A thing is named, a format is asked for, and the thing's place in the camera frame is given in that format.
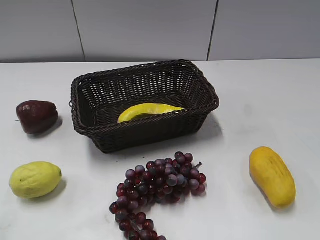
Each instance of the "grape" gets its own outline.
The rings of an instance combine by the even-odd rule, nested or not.
[[[117,187],[117,190],[119,189],[124,189],[125,188],[125,184],[124,183],[120,183]]]
[[[144,212],[139,212],[135,215],[135,222],[136,224],[144,224],[145,220],[147,219],[147,216]]]
[[[206,175],[204,175],[203,173],[200,173],[199,175],[199,182],[201,184],[204,184],[206,182],[207,178],[206,178]]]
[[[163,166],[164,160],[163,159],[157,159],[157,160],[155,160],[154,163],[155,163],[156,166]]]
[[[156,231],[151,231],[151,234],[152,234],[152,240],[157,240],[158,238],[158,234]]]
[[[178,157],[180,156],[183,156],[184,154],[181,152],[181,151],[177,151],[175,154],[174,154],[174,158],[177,159]]]
[[[149,170],[149,168],[154,167],[156,164],[154,161],[148,161],[148,163],[146,164],[146,169]]]
[[[134,179],[136,177],[136,172],[133,169],[129,169],[125,172],[125,177],[127,179]]]
[[[201,183],[201,184],[199,185],[199,187],[197,188],[196,193],[197,193],[198,195],[201,195],[201,194],[203,194],[205,191],[206,191],[206,186]]]
[[[173,165],[172,165],[172,167],[174,168],[174,170],[175,171],[177,171],[177,172],[180,172],[180,164],[179,163],[174,163]]]
[[[186,153],[184,157],[185,157],[185,160],[189,163],[191,163],[194,159],[194,156],[191,153]]]
[[[176,177],[178,178],[177,185],[182,185],[185,182],[185,177],[182,174],[178,174]]]
[[[147,219],[144,221],[142,228],[144,230],[153,230],[155,227],[154,221],[152,221],[151,219]]]
[[[159,188],[159,189],[156,191],[156,196],[157,196],[159,199],[163,199],[163,198],[166,196],[163,188]]]
[[[176,175],[173,175],[173,174],[169,175],[168,178],[167,178],[167,180],[166,180],[166,183],[167,183],[169,186],[174,187],[174,186],[177,185],[177,183],[178,183],[178,178],[177,178],[177,176],[176,176]]]
[[[118,206],[120,208],[125,208],[128,205],[129,201],[128,201],[128,198],[126,196],[121,196],[121,197],[118,198],[116,203],[118,204]]]
[[[155,194],[156,193],[156,191],[157,191],[157,188],[156,188],[156,186],[155,185],[149,185],[149,190],[148,190],[148,194]]]
[[[155,168],[155,170],[156,170],[156,175],[160,176],[160,175],[163,175],[165,173],[166,167],[163,166],[163,165],[160,165],[160,166],[157,166]]]
[[[130,231],[128,234],[128,240],[139,240],[140,235],[137,231]]]
[[[129,211],[134,211],[139,207],[139,204],[137,201],[129,201],[128,203],[128,210]]]
[[[119,228],[122,232],[126,232],[132,229],[131,223],[128,219],[122,220],[119,224]]]
[[[161,187],[165,183],[165,179],[163,177],[159,177],[155,180],[155,185],[157,187]]]
[[[192,168],[192,169],[190,170],[190,177],[191,177],[192,179],[198,179],[199,176],[200,176],[200,172],[199,172],[198,169]]]
[[[183,194],[183,189],[180,187],[175,187],[173,189],[173,196],[175,196],[176,198],[180,198]]]
[[[164,236],[158,236],[156,240],[167,240]]]
[[[165,162],[166,164],[171,164],[171,165],[172,165],[172,163],[173,163],[173,161],[172,161],[171,158],[166,158],[166,159],[164,160],[164,162]]]
[[[145,167],[142,166],[142,165],[138,165],[135,167],[135,173],[138,175],[138,176],[142,176],[142,174],[145,172]]]
[[[187,166],[182,166],[182,167],[180,168],[180,173],[181,173],[183,176],[185,176],[186,178],[188,178],[189,175],[190,175],[190,168],[187,167]]]
[[[163,187],[163,192],[165,193],[165,194],[171,194],[172,192],[173,192],[173,187],[172,186],[169,186],[169,185],[164,185],[164,187]]]
[[[199,187],[199,181],[197,179],[191,179],[189,185],[191,190],[196,190]]]
[[[183,166],[188,167],[189,169],[192,169],[192,164],[191,162],[186,162]]]
[[[141,196],[137,199],[139,207],[144,207],[148,203],[148,199],[144,196]]]
[[[139,197],[139,193],[136,190],[129,190],[127,196],[131,200],[136,200]]]
[[[118,221],[122,221],[122,220],[125,220],[127,218],[127,215],[128,215],[127,210],[119,209],[115,213],[115,219],[117,219]]]
[[[121,196],[125,196],[127,194],[127,190],[125,188],[121,188],[116,191],[116,196],[120,198]]]
[[[112,203],[112,204],[110,205],[110,208],[109,208],[109,210],[110,210],[110,212],[111,212],[112,214],[116,214],[116,212],[117,212],[118,209],[119,209],[119,206],[118,206],[118,204],[117,204],[116,201],[115,201],[114,203]]]
[[[177,157],[176,161],[178,162],[178,164],[182,165],[182,164],[185,163],[186,158],[185,158],[184,155],[180,155],[180,156]]]
[[[164,174],[167,176],[175,173],[176,173],[176,170],[173,167],[167,167],[164,171]]]
[[[149,173],[152,174],[152,177],[155,177],[157,175],[157,168],[155,166],[150,167]]]
[[[149,171],[145,171],[143,174],[142,174],[142,180],[145,181],[145,182],[150,182],[152,179],[153,179],[153,175],[151,172]]]
[[[150,230],[142,230],[140,232],[141,240],[153,240],[153,236]]]
[[[131,212],[131,213],[128,214],[128,218],[129,218],[130,220],[135,220],[135,219],[136,219],[136,214],[134,214],[133,212]]]
[[[127,188],[127,189],[132,189],[134,188],[136,185],[136,181],[134,179],[126,179],[124,181],[124,186]]]

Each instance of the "white wall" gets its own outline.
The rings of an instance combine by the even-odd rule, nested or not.
[[[82,62],[70,0],[0,0],[0,62]]]
[[[206,60],[216,0],[73,0],[87,61]]]
[[[210,60],[320,58],[320,0],[220,0]]]

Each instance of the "grape stem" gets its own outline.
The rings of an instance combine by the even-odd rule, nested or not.
[[[195,165],[193,168],[194,168],[194,169],[198,169],[198,168],[200,168],[201,166],[202,166],[202,162],[199,162],[198,165]]]

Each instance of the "basket rim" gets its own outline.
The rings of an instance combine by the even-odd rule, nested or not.
[[[108,75],[113,75],[117,73],[123,73],[123,72],[132,72],[132,70],[137,70],[138,68],[141,67],[159,67],[159,65],[167,65],[167,66],[173,66],[177,64],[185,64],[186,67],[191,67],[193,70],[196,71],[196,74],[198,75],[199,78],[203,79],[203,83],[206,84],[210,95],[213,99],[213,101],[210,104],[198,106],[198,107],[191,107],[191,108],[184,108],[179,111],[172,111],[164,114],[157,114],[157,115],[152,115],[148,117],[144,117],[141,119],[136,119],[136,120],[131,120],[131,121],[126,121],[126,122],[121,122],[121,123],[111,123],[107,125],[98,125],[98,126],[87,126],[81,122],[81,116],[80,116],[80,104],[79,104],[79,98],[78,98],[78,86],[79,86],[79,81],[82,80],[83,78],[90,78],[90,77],[99,77],[101,75],[108,76]],[[152,63],[145,63],[145,64],[139,64],[139,65],[134,65],[134,66],[129,66],[129,67],[124,67],[124,68],[117,68],[117,69],[112,69],[112,70],[106,70],[106,71],[97,71],[93,73],[87,73],[85,75],[78,76],[75,78],[72,82],[71,85],[71,108],[72,108],[72,122],[74,125],[74,129],[76,132],[78,132],[81,135],[85,136],[95,136],[95,135],[103,135],[107,132],[111,131],[116,131],[119,129],[127,129],[127,128],[132,128],[136,127],[139,125],[145,125],[148,123],[156,123],[161,120],[168,120],[168,119],[175,119],[183,116],[194,116],[194,115],[204,115],[204,114],[209,114],[210,112],[214,111],[217,109],[220,105],[220,100],[216,94],[216,90],[214,87],[208,82],[204,74],[202,73],[199,68],[193,64],[189,60],[170,60],[170,61],[160,61],[160,62],[152,62]]]

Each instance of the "fake fruit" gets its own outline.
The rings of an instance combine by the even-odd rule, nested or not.
[[[250,174],[276,208],[291,205],[296,198],[295,181],[281,157],[261,146],[250,155]]]
[[[156,115],[156,114],[166,114],[173,111],[179,111],[183,108],[177,106],[170,106],[167,104],[157,104],[157,103],[143,103],[139,105],[132,106],[125,110],[118,118],[118,123],[127,122],[133,118],[139,117],[141,115]]]
[[[20,198],[37,198],[52,192],[61,177],[61,170],[56,165],[35,161],[14,170],[9,185],[12,192]]]
[[[49,101],[25,101],[16,107],[16,114],[26,134],[40,134],[58,120],[57,107]]]
[[[119,228],[124,232],[128,240],[167,240],[164,236],[158,236],[154,231],[155,224],[143,212],[137,214],[139,208],[147,204],[177,203],[180,197],[189,195],[202,195],[206,186],[206,176],[199,173],[202,165],[192,165],[194,157],[191,153],[177,152],[175,160],[171,158],[149,161],[146,169],[142,165],[129,169],[125,173],[126,180],[117,187],[117,201],[111,204],[109,210],[115,214],[115,220]]]

